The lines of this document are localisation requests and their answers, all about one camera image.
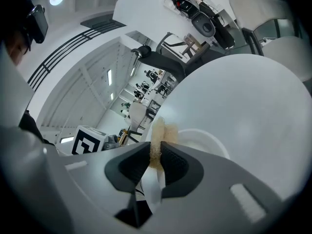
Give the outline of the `black ceiling grille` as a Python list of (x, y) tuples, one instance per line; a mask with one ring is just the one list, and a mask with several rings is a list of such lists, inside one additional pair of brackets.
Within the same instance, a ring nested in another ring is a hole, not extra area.
[(44, 61), (33, 72), (27, 83), (34, 91), (36, 91), (51, 71), (78, 47), (102, 34), (125, 26), (126, 25), (123, 23), (109, 19), (107, 21), (100, 22), (94, 27), (91, 27), (90, 29), (72, 37), (53, 51), (46, 59), (44, 59)]

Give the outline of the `black office chair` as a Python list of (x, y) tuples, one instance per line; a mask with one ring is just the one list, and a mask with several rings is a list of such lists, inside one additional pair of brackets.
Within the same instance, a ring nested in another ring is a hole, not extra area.
[(223, 53), (212, 50), (211, 46), (200, 55), (196, 54), (190, 58), (186, 63), (177, 60), (175, 57), (168, 57), (152, 51), (151, 47), (146, 44), (132, 49), (131, 52), (135, 53), (137, 60), (141, 63), (168, 72), (178, 83), (182, 82), (188, 75), (204, 64), (225, 57)]

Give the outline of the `yellow sponge cloth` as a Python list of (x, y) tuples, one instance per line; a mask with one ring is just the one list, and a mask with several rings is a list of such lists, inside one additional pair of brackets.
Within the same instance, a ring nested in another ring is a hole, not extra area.
[(178, 128), (175, 124), (166, 124), (163, 117), (159, 117), (152, 125), (150, 146), (150, 167), (163, 170), (161, 158), (161, 142), (178, 144)]

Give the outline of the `round white table gold legs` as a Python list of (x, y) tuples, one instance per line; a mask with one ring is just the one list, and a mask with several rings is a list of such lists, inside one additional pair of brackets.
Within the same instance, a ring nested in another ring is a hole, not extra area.
[(269, 58), (236, 54), (205, 64), (172, 91), (157, 117), (212, 134), (282, 199), (300, 192), (310, 175), (312, 97)]

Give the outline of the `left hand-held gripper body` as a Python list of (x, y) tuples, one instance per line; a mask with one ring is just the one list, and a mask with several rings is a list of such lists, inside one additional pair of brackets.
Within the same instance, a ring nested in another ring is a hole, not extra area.
[(116, 135), (108, 135), (90, 126), (78, 126), (72, 153), (96, 153), (119, 148)]

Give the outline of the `grey oval pack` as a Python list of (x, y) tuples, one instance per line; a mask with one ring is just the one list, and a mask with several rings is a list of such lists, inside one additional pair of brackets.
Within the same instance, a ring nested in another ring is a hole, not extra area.
[(215, 26), (210, 18), (202, 12), (198, 12), (192, 19), (192, 25), (195, 29), (205, 37), (213, 37), (215, 35)]

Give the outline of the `light wooden stool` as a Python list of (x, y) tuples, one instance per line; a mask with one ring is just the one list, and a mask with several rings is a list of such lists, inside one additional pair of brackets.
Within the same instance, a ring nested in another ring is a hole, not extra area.
[(187, 45), (187, 47), (182, 52), (182, 55), (183, 56), (187, 55), (189, 58), (194, 57), (196, 54), (200, 55), (210, 47), (210, 45), (205, 41), (203, 43), (199, 43), (199, 41), (191, 34), (187, 34), (183, 40), (184, 43)]

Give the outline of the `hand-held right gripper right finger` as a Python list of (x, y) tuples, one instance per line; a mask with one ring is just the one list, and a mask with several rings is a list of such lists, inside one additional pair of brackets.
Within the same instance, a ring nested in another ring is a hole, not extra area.
[(168, 142), (161, 152), (165, 187), (146, 232), (261, 234), (280, 217), (280, 197), (235, 162)]

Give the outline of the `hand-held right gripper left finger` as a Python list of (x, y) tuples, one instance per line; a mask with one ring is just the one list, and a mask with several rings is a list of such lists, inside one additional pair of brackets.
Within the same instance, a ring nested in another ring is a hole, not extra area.
[(90, 201), (105, 213), (116, 216), (132, 208), (135, 187), (150, 163), (150, 143), (81, 155), (63, 156), (71, 178)]

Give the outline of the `person's black printed shirt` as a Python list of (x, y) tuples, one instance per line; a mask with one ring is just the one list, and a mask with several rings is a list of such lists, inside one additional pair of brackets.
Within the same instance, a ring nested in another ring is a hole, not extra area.
[(50, 144), (53, 145), (53, 143), (50, 143), (48, 140), (44, 139), (36, 125), (35, 120), (31, 117), (31, 115), (29, 114), (29, 111), (26, 110), (20, 120), (19, 123), (19, 127), (22, 130), (31, 132), (32, 134), (34, 134), (42, 143), (44, 144)]

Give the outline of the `white wall shelf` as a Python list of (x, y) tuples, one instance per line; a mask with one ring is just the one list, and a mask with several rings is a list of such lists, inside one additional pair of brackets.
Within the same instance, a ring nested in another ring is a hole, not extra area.
[(174, 5), (172, 0), (162, 0), (162, 4), (165, 8), (170, 10), (171, 12), (185, 18), (186, 20), (190, 21), (191, 19), (187, 16), (186, 13), (179, 11), (176, 6)]

